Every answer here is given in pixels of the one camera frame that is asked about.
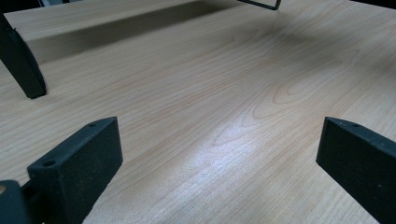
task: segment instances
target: wooden table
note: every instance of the wooden table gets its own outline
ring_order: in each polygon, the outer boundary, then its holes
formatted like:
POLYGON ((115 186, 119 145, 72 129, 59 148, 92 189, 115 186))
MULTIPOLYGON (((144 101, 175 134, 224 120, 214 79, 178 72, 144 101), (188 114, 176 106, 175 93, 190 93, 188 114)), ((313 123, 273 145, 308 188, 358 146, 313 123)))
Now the wooden table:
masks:
POLYGON ((85 223, 375 223, 315 163, 325 116, 396 140, 396 11, 345 0, 83 1, 6 15, 49 94, 0 66, 0 177, 117 116, 85 223))

